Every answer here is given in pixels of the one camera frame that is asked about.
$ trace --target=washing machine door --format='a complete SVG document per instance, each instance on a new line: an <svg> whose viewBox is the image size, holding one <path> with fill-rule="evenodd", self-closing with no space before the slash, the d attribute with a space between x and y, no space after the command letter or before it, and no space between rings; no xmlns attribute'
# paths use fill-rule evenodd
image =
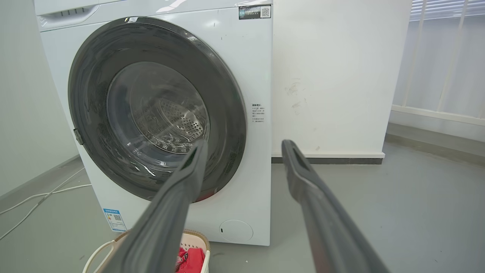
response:
<svg viewBox="0 0 485 273"><path fill-rule="evenodd" d="M187 30L149 17L110 22L71 67L69 108L78 142L127 191L150 200L194 141L208 142L205 199L244 152L241 91L218 55Z"/></svg>

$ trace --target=qr code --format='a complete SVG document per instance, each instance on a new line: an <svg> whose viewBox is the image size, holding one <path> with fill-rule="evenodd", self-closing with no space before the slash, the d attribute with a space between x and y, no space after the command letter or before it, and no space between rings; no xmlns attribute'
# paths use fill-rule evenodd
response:
<svg viewBox="0 0 485 273"><path fill-rule="evenodd" d="M261 7L260 18L271 18L271 6Z"/></svg>

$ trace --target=white washing machine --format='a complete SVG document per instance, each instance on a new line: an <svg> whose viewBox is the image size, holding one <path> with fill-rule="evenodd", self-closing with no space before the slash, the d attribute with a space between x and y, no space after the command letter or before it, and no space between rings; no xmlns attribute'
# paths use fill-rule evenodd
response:
<svg viewBox="0 0 485 273"><path fill-rule="evenodd" d="M112 230L132 228L205 139L186 228L269 245L272 4L35 0L55 86Z"/></svg>

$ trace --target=white laundry basket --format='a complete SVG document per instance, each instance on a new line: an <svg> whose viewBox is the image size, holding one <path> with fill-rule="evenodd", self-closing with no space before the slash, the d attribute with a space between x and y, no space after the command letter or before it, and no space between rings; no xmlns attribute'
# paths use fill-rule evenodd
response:
<svg viewBox="0 0 485 273"><path fill-rule="evenodd" d="M96 272L102 272L102 269L104 267L104 264L111 258L112 254L119 248L119 246L123 243L123 241L126 238L126 235L129 234L129 231L126 231L122 233L120 236L118 236L116 239L106 242L102 244L98 249L96 249L93 254L89 257L88 261L86 262L86 265L84 266L84 269L82 270L82 273L87 273L88 269L93 262L94 258L101 252L103 249L107 248L108 246L111 246L110 252L104 257L103 261L99 264L99 266L93 271L93 273ZM194 231L194 230L189 230L185 229L182 234L182 239L180 240L180 247L185 249L186 251L189 250L189 248L201 248L206 257L204 258L204 263L202 264L202 270L200 271L201 273L209 273L209 259L210 259L210 244L207 238L200 232ZM175 261L176 261L176 256L174 256L174 269L175 269Z"/></svg>

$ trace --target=sticker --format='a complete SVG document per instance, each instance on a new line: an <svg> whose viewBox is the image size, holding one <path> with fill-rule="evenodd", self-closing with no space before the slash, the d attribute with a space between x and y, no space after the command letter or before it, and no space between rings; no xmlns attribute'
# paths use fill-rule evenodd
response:
<svg viewBox="0 0 485 273"><path fill-rule="evenodd" d="M104 214L106 214L106 219L108 219L108 222L110 223L111 229L113 231L126 231L126 226L123 222L123 219L121 219L121 214L119 210L105 208L103 210Z"/></svg>
<svg viewBox="0 0 485 273"><path fill-rule="evenodd" d="M252 107L253 122L264 122L264 107L260 103L253 103Z"/></svg>
<svg viewBox="0 0 485 273"><path fill-rule="evenodd" d="M239 7L239 20L271 18L271 5Z"/></svg>

